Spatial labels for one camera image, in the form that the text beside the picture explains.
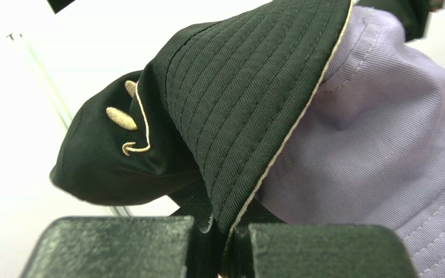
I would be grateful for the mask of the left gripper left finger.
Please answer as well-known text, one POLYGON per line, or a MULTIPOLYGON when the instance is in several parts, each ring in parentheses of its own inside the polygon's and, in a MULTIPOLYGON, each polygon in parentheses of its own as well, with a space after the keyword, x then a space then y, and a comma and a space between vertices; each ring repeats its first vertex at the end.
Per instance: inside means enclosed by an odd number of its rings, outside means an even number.
POLYGON ((64 217, 42 233, 23 277, 214 277, 213 216, 199 188, 168 217, 64 217))

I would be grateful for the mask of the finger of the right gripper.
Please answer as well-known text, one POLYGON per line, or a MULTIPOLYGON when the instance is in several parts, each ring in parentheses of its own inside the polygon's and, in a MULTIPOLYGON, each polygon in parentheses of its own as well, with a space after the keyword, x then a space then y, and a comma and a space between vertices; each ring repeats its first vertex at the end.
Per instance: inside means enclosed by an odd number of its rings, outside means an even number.
POLYGON ((430 13, 445 6, 445 0, 360 0, 356 5, 392 13, 402 23, 405 41, 422 39, 425 36, 430 13))

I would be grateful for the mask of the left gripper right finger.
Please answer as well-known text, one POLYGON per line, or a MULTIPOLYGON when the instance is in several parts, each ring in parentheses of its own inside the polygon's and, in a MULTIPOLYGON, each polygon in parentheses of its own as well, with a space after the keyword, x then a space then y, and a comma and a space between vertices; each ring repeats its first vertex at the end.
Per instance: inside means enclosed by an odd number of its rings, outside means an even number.
POLYGON ((234 230, 228 277, 417 277, 396 234, 378 225, 285 224, 253 200, 234 230))

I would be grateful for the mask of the lavender hat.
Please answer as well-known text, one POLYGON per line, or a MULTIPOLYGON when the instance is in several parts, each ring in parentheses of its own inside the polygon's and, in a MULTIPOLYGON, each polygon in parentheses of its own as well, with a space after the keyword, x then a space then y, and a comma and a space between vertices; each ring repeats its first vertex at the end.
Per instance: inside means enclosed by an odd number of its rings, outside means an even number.
POLYGON ((355 6, 256 199, 288 223, 374 224, 445 277, 445 69, 391 13, 355 6))

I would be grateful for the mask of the black hat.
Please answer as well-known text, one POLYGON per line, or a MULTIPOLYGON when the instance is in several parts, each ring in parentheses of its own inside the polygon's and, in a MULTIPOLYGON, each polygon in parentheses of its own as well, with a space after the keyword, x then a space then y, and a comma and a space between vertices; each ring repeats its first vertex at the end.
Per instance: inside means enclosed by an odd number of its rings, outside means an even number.
POLYGON ((304 116, 352 1, 271 1, 179 30, 144 69, 88 99, 51 182, 104 206, 204 187, 228 277, 235 227, 304 116))

